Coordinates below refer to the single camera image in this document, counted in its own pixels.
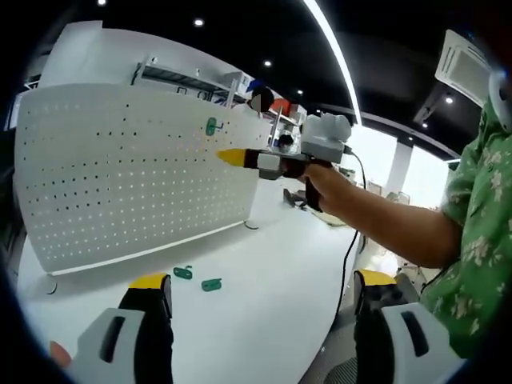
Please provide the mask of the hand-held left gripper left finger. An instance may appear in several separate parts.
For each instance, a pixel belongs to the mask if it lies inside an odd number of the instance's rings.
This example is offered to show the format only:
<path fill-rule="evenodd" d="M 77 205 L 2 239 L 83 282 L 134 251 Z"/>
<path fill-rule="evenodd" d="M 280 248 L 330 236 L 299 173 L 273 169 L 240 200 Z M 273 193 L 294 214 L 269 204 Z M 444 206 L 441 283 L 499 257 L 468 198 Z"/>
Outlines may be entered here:
<path fill-rule="evenodd" d="M 171 277 L 142 276 L 78 338 L 78 383 L 172 383 Z"/>

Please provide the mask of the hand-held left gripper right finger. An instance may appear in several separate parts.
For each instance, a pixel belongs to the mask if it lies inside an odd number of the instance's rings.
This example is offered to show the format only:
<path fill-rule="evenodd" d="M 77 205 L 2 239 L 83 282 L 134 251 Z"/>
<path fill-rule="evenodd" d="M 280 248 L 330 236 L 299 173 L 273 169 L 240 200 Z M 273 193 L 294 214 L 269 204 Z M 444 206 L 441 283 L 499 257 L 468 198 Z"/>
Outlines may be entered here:
<path fill-rule="evenodd" d="M 354 272 L 358 383 L 446 383 L 463 366 L 447 329 L 391 276 Z"/>

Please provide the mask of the person's right hand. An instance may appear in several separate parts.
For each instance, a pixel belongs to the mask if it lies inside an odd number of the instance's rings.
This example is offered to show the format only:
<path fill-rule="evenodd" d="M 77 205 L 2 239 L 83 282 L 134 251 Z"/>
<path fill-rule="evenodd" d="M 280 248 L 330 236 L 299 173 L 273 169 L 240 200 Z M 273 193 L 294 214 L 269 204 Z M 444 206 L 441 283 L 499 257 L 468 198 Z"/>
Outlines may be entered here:
<path fill-rule="evenodd" d="M 306 176 L 320 194 L 319 206 L 322 211 L 347 224 L 354 224 L 363 190 L 336 170 L 317 164 L 306 168 Z"/>

